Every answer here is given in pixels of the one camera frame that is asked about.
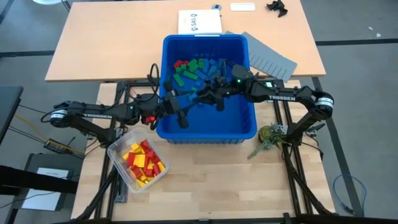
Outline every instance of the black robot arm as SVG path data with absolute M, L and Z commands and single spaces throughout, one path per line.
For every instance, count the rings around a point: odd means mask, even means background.
M 206 81 L 205 88 L 194 99 L 197 103 L 215 104 L 218 111 L 224 110 L 224 98 L 243 95 L 248 101 L 260 103 L 266 100 L 293 101 L 303 104 L 308 113 L 286 130 L 286 141 L 293 146 L 301 145 L 303 133 L 317 121 L 330 118 L 333 112 L 333 97 L 324 92 L 312 90 L 308 86 L 301 88 L 268 87 L 262 84 L 242 65 L 232 67 L 232 80 L 227 83 L 221 75 L 214 82 Z
M 125 125 L 135 125 L 139 121 L 142 124 L 150 125 L 154 130 L 157 121 L 165 116 L 177 114 L 177 121 L 182 128 L 188 126 L 188 108 L 180 108 L 178 100 L 170 89 L 171 83 L 164 84 L 167 89 L 162 99 L 156 94 L 145 93 L 138 95 L 131 103 L 105 106 L 66 101 L 54 106 L 49 113 L 49 122 L 57 128 L 75 128 L 83 134 L 89 134 L 98 138 L 101 147 L 106 147 L 115 141 L 116 131 L 112 128 L 102 128 L 85 118 L 115 119 Z

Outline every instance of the black object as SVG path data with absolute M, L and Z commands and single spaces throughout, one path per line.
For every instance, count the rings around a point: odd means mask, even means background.
M 287 14 L 287 9 L 285 9 L 285 4 L 281 1 L 273 1 L 272 4 L 267 4 L 269 10 L 279 10 L 278 17 L 282 17 Z
M 287 14 L 287 9 L 280 9 L 278 17 L 282 17 Z
M 18 108 L 23 90 L 21 86 L 0 85 L 0 143 Z
M 308 86 L 302 88 L 266 87 L 254 78 L 253 74 L 244 66 L 230 62 L 226 62 L 226 65 L 233 68 L 232 81 L 228 83 L 226 78 L 220 75 L 213 77 L 213 83 L 205 80 L 205 87 L 197 91 L 198 96 L 193 99 L 194 103 L 215 104 L 218 111 L 223 111 L 224 98 L 229 98 L 232 95 L 243 95 L 253 103 L 266 100 L 299 102 L 308 109 L 308 113 L 298 123 L 289 125 L 287 129 L 286 141 L 293 146 L 301 145 L 303 132 L 315 122 L 331 117 L 333 97 L 326 92 L 313 91 Z M 114 118 L 126 125 L 134 125 L 141 121 L 143 124 L 150 125 L 151 130 L 153 130 L 156 128 L 156 122 L 159 119 L 176 114 L 180 127 L 188 127 L 188 111 L 195 104 L 180 108 L 178 99 L 175 97 L 176 91 L 172 89 L 170 81 L 163 84 L 166 95 L 160 103 L 158 103 L 159 97 L 154 93 L 143 94 L 138 100 L 131 103 L 113 106 L 66 101 L 55 105 L 54 110 L 45 116 L 51 114 L 49 122 L 55 127 L 72 127 L 84 134 L 96 136 L 101 143 L 101 147 L 106 147 L 114 141 L 116 131 L 113 128 L 101 128 L 83 118 Z

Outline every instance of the white sign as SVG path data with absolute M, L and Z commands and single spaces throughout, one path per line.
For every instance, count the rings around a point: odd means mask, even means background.
M 222 34 L 218 9 L 180 10 L 178 34 Z

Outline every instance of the yellow block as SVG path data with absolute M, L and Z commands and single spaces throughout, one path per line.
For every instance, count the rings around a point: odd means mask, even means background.
M 142 181 L 145 181 L 145 180 L 147 180 L 148 179 L 148 177 L 147 176 L 145 176 L 145 173 L 142 171 L 142 170 L 140 170 L 141 171 L 141 174 L 142 174 L 142 176 L 140 176 L 140 180 L 142 180 Z
M 142 182 L 142 181 L 140 181 L 140 180 L 137 180 L 137 183 L 138 183 L 138 185 L 139 185 L 140 187 L 143 187 L 143 186 L 145 186 L 145 183 L 144 183 L 144 182 Z
M 162 162 L 158 162 L 157 165 L 159 166 L 160 171 L 163 172 L 163 170 L 165 169 L 163 163 Z
M 145 155 L 136 154 L 133 165 L 143 168 L 145 166 Z
M 123 159 L 124 159 L 124 160 L 127 160 L 127 158 L 129 157 L 129 153 L 130 153 L 130 152 L 133 152 L 132 149 L 131 149 L 128 153 L 126 153 L 125 155 L 123 155 Z
M 154 168 L 154 163 L 152 162 L 152 161 L 149 161 L 149 164 L 148 164 L 148 169 L 153 169 Z
M 132 144 L 131 149 L 134 153 L 143 153 L 144 152 L 144 150 L 141 149 L 141 146 L 138 145 L 137 143 Z

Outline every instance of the black clamp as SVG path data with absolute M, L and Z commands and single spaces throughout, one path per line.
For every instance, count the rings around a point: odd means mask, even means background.
M 267 7 L 269 10 L 279 10 L 278 17 L 286 15 L 288 11 L 287 9 L 285 9 L 285 4 L 281 0 L 273 1 L 272 4 L 267 4 Z

